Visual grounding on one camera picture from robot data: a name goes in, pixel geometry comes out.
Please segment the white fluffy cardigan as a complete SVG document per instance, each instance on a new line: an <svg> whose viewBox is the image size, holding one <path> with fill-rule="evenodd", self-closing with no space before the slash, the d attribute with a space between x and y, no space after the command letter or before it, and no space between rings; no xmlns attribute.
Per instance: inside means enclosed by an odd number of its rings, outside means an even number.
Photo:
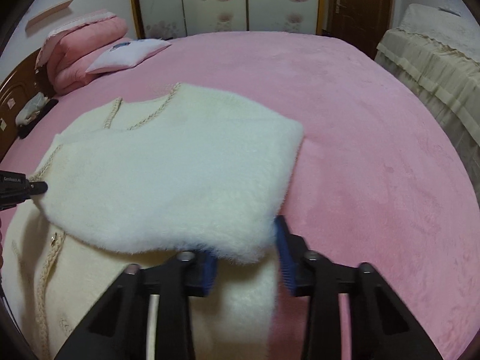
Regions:
<svg viewBox="0 0 480 360"><path fill-rule="evenodd" d="M188 84L77 118L38 164L47 192L17 208L3 247L2 283L33 352L52 359L127 264L199 249L219 274L193 302L198 358L266 359L273 221L303 137L257 102Z"/></svg>

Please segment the small white cloth bundle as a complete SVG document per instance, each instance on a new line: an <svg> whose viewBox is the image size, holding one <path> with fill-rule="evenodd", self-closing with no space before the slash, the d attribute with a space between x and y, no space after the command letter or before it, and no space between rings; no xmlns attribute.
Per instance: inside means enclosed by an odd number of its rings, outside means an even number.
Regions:
<svg viewBox="0 0 480 360"><path fill-rule="evenodd" d="M26 102L24 107L16 116L16 126L26 126L34 121L40 111L47 105L49 98L42 92L38 92Z"/></svg>

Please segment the brown wooden headboard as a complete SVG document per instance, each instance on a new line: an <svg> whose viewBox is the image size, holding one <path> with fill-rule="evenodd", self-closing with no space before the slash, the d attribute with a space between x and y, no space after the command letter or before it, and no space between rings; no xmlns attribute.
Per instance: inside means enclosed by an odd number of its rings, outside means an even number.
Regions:
<svg viewBox="0 0 480 360"><path fill-rule="evenodd" d="M43 93L48 98L55 96L54 87L47 77L47 68L36 68L39 51L36 49L26 57L1 83L1 159L18 137L15 119L26 103L37 93Z"/></svg>

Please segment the folded pink quilt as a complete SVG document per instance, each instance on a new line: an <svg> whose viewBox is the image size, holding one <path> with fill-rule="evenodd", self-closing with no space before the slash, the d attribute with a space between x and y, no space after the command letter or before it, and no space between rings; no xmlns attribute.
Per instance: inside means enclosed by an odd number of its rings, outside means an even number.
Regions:
<svg viewBox="0 0 480 360"><path fill-rule="evenodd" d="M35 68L45 68L55 93L64 95L97 78L89 65L108 47L123 41L126 21L108 10L79 16L49 32Z"/></svg>

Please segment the pink plush bed blanket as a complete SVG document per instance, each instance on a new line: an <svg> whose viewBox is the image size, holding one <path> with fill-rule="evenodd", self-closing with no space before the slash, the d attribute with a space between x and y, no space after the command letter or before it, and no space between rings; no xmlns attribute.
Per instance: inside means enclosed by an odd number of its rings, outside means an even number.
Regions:
<svg viewBox="0 0 480 360"><path fill-rule="evenodd" d="M179 84L237 94L303 126L279 213L332 261L369 262L445 359L479 330L479 206L456 150L418 98L355 47L293 33L210 33L62 96L5 164L33 174L55 136L116 99ZM296 359L305 302L277 278L265 359Z"/></svg>

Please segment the white pillow blue print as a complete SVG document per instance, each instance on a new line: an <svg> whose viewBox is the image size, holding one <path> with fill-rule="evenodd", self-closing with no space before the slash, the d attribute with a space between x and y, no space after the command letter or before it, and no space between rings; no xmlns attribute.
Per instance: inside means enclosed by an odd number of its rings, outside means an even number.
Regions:
<svg viewBox="0 0 480 360"><path fill-rule="evenodd" d="M157 55L170 46L169 41L155 38L119 43L99 55L85 72L101 74L135 68L144 60Z"/></svg>

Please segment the floral sliding wardrobe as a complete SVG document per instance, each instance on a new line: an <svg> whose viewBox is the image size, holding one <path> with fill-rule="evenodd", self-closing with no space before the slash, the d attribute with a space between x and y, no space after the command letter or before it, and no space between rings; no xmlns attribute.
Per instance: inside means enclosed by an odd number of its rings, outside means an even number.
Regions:
<svg viewBox="0 0 480 360"><path fill-rule="evenodd" d="M140 38L273 31L319 34L325 0L131 0Z"/></svg>

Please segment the beige lace covered furniture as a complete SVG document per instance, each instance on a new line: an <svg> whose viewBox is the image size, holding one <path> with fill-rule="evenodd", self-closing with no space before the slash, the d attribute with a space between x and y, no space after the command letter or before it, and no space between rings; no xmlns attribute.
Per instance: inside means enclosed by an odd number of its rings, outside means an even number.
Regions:
<svg viewBox="0 0 480 360"><path fill-rule="evenodd" d="M375 61L423 102L465 166L479 168L479 26L453 13L408 6L385 32Z"/></svg>

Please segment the dark brown wooden door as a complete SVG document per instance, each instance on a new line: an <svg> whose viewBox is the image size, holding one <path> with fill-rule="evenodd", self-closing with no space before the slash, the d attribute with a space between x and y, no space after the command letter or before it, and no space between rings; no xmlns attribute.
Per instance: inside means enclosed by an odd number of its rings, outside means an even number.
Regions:
<svg viewBox="0 0 480 360"><path fill-rule="evenodd" d="M393 0L329 0L327 34L370 58L391 22Z"/></svg>

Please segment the pink wall shelf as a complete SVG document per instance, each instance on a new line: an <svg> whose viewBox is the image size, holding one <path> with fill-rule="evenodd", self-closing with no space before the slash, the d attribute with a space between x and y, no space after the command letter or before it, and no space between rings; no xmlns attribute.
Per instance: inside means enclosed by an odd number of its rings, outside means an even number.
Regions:
<svg viewBox="0 0 480 360"><path fill-rule="evenodd" d="M59 2L51 7L48 7L46 10L43 10L37 13L35 16L32 16L25 25L25 31L28 32L32 27L40 24L42 21L49 19L51 16L58 14L63 15L65 11L68 11L71 4L74 0L66 0Z"/></svg>

